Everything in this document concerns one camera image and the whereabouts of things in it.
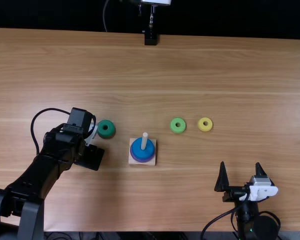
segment black cable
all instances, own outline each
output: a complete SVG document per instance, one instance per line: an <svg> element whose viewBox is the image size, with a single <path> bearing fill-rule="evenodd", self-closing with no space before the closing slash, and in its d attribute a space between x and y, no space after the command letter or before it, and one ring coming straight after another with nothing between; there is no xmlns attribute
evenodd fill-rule
<svg viewBox="0 0 300 240"><path fill-rule="evenodd" d="M103 10L102 10L102 21L103 21L103 27L104 27L104 31L108 32L107 26L106 26L106 20L105 20L105 15L106 15L106 7L109 3L109 0L105 0L105 3L103 5Z"/></svg>
<svg viewBox="0 0 300 240"><path fill-rule="evenodd" d="M99 236L100 236L100 233L97 231L97 232L95 233L94 240L99 240Z"/></svg>
<svg viewBox="0 0 300 240"><path fill-rule="evenodd" d="M248 193L246 194L246 197L245 197L244 201L243 201L239 206L237 206L237 207L235 207L235 208L233 208L233 209L231 209L231 210L229 210L229 211L226 211L225 213L222 213L221 215L217 216L216 218L214 218L214 219L212 219L210 222L208 222L207 225L205 225L205 227L203 228L203 230L202 230L202 232L201 232L201 234L200 234L200 239L201 239L201 240L204 240L205 232L207 231L207 229L208 229L214 222L216 222L216 221L218 221L219 219L222 219L223 217L225 217L225 216L231 214L232 212L236 212L238 209L240 209L240 208L243 206L243 204L245 204L245 203L248 201L249 196L250 196L250 193L248 192Z"/></svg>
<svg viewBox="0 0 300 240"><path fill-rule="evenodd" d="M235 212L231 213L230 221L231 221L231 225L232 225L234 231L238 232L235 225L234 225L234 215L235 215Z"/></svg>
<svg viewBox="0 0 300 240"><path fill-rule="evenodd" d="M235 236L236 239L239 240L239 237L237 236L237 234L233 231L232 234Z"/></svg>
<svg viewBox="0 0 300 240"><path fill-rule="evenodd" d="M62 232L62 231L53 231L53 232L51 232L49 235L47 235L46 236L46 239L48 239L52 234L63 234L63 235L65 235L65 236L67 236L70 240L73 240L72 239L72 237L69 235L69 234L67 234L67 233L65 233L65 232ZM69 240L69 239L67 239L67 238L65 238L65 237L57 237L57 238L55 238L55 239L53 239L53 240L56 240L56 239L58 239L58 238L63 238L63 239L66 239L66 240Z"/></svg>
<svg viewBox="0 0 300 240"><path fill-rule="evenodd" d="M37 118L40 114L42 114L42 113L44 113L44 112L47 112L47 111L58 111L58 112L61 112L61 113L70 115L70 112L67 112L67 111L64 111L64 110L61 110L61 109L58 109L58 108L53 108L53 107L51 107L51 108L46 108L46 109L41 110L40 112L38 112L38 113L33 117L32 121L31 121L30 132L31 132L31 137L32 137L33 142L34 142L34 145L35 145L35 150L36 150L36 154L37 154L37 155L40 153L40 151L39 151L39 145L38 145L38 142L37 142L37 140L36 140L35 133L34 133L34 124L35 124L36 118Z"/></svg>
<svg viewBox="0 0 300 240"><path fill-rule="evenodd" d="M187 235L183 231L181 232L181 236L182 236L182 239L188 240Z"/></svg>
<svg viewBox="0 0 300 240"><path fill-rule="evenodd" d="M280 222L280 219L277 217L277 215L275 215L274 213L272 213L270 211L261 211L261 212L259 212L259 215L261 215L261 214L268 214L271 217L273 217L276 220L276 222L278 223L278 231L280 230L281 222Z"/></svg>
<svg viewBox="0 0 300 240"><path fill-rule="evenodd" d="M99 232L99 236L101 237L102 240L105 240L101 232Z"/></svg>

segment green ring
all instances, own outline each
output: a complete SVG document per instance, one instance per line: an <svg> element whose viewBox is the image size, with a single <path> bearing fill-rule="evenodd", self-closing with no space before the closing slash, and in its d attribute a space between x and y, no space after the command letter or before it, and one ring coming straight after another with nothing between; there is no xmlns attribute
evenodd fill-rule
<svg viewBox="0 0 300 240"><path fill-rule="evenodd" d="M102 120L98 123L98 128L96 131L101 138L109 139L115 135L116 128L112 121Z"/></svg>
<svg viewBox="0 0 300 240"><path fill-rule="evenodd" d="M185 120L180 117L176 117L170 122L170 129L176 134L183 133L186 130L186 126Z"/></svg>

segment black background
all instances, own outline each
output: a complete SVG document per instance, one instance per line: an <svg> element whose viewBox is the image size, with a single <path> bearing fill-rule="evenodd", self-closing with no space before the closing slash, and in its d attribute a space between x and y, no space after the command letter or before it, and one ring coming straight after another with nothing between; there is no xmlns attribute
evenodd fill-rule
<svg viewBox="0 0 300 240"><path fill-rule="evenodd" d="M0 27L104 31L105 0L0 0ZM109 0L109 32L141 33L149 7ZM300 39L300 0L172 0L157 7L160 34Z"/></svg>

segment white robot part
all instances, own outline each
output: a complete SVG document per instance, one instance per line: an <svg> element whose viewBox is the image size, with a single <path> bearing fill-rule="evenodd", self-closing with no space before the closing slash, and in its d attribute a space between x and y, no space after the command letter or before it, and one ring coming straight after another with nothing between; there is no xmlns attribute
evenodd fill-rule
<svg viewBox="0 0 300 240"><path fill-rule="evenodd" d="M171 5L171 0L141 0L141 3L152 5Z"/></svg>
<svg viewBox="0 0 300 240"><path fill-rule="evenodd" d="M277 194L278 188L272 186L272 183L268 177L252 177L251 181L253 185L249 186L250 188L250 201L258 202L267 197L272 197ZM247 194L240 197L240 201L244 201Z"/></svg>
<svg viewBox="0 0 300 240"><path fill-rule="evenodd" d="M90 127L89 127L89 131L91 131L91 129L93 128L94 124L91 123L90 124ZM93 132L91 133L90 136L88 136L86 139L85 139L85 145L87 147L89 147L91 141L95 138L96 134L97 134L97 129L98 129L98 125L96 124L94 129L93 129Z"/></svg>

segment wooden base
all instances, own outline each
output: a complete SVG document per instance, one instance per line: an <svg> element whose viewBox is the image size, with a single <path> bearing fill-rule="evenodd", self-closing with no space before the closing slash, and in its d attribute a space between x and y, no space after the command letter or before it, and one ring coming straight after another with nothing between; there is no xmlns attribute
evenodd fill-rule
<svg viewBox="0 0 300 240"><path fill-rule="evenodd" d="M138 162L136 161L132 156L131 156L131 153L130 153L130 148L131 148L131 145L134 143L134 141L138 139L138 138L130 138L130 143L129 143L129 159L128 159L128 162L129 164L141 164L141 165L150 165L150 166L154 166L156 165L156 156L157 156L157 140L155 139L149 139L153 145L154 145L154 156L153 158L151 158L150 161L147 161L147 162Z"/></svg>

